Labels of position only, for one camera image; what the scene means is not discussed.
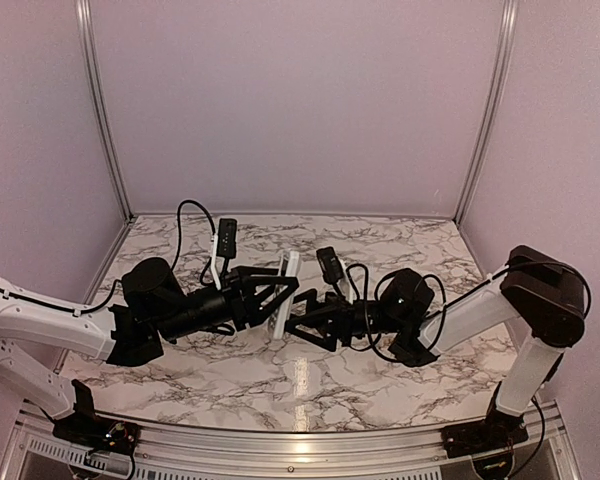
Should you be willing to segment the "white remote control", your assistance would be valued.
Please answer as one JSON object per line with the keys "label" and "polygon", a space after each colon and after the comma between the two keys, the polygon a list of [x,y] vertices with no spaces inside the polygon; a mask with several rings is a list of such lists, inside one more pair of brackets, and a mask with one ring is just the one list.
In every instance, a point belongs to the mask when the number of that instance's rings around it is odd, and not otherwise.
{"label": "white remote control", "polygon": [[[300,253],[296,250],[284,251],[280,257],[278,275],[297,278],[300,267]],[[290,316],[293,290],[289,290],[285,285],[278,286],[275,290],[275,298],[284,298],[284,301],[269,318],[268,328],[273,340],[281,340],[284,336],[285,323]]]}

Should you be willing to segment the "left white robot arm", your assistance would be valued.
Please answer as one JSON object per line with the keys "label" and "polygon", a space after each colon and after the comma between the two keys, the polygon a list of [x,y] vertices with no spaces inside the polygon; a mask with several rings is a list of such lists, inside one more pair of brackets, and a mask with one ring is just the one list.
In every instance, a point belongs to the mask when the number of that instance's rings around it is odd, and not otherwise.
{"label": "left white robot arm", "polygon": [[16,346],[24,340],[71,350],[109,365],[134,368],[161,357],[166,342],[225,323],[241,331],[265,323],[299,286],[272,268],[239,266],[220,285],[185,292],[168,262],[145,259],[121,280],[121,305],[62,305],[35,298],[0,278],[0,383],[62,421],[86,445],[105,438],[91,392],[54,374]]}

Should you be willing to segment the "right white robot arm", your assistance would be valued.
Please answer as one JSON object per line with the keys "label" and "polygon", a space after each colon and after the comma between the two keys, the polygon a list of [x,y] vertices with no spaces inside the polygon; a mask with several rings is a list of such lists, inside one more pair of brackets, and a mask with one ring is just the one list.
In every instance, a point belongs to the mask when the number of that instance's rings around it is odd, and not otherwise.
{"label": "right white robot arm", "polygon": [[304,305],[303,314],[276,314],[274,335],[289,333],[333,351],[361,337],[377,350],[376,336],[390,334],[383,360],[417,368],[496,325],[525,323],[528,335],[475,428],[476,440],[495,448],[513,433],[514,419],[522,417],[565,351],[583,337],[591,289],[579,271],[526,245],[515,247],[501,269],[478,286],[454,300],[444,298],[431,312],[434,292],[428,283],[439,280],[403,268],[386,274],[373,293],[362,287],[351,297],[336,291],[318,300],[316,290],[307,290],[294,300]]}

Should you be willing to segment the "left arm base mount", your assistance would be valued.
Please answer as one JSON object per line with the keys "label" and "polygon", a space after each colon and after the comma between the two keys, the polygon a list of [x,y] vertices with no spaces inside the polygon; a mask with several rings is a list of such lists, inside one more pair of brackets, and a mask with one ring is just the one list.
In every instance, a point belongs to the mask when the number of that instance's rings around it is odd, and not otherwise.
{"label": "left arm base mount", "polygon": [[132,456],[137,446],[138,424],[97,415],[91,390],[72,380],[75,399],[68,416],[53,418],[53,435],[94,452],[106,451]]}

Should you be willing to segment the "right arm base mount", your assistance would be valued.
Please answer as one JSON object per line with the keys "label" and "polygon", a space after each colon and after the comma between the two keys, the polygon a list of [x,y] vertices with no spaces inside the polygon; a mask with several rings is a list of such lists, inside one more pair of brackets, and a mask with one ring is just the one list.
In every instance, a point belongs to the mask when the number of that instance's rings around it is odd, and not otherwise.
{"label": "right arm base mount", "polygon": [[496,408],[500,386],[496,387],[484,418],[449,425],[441,430],[443,447],[449,458],[513,447],[529,439],[522,415],[512,416]]}

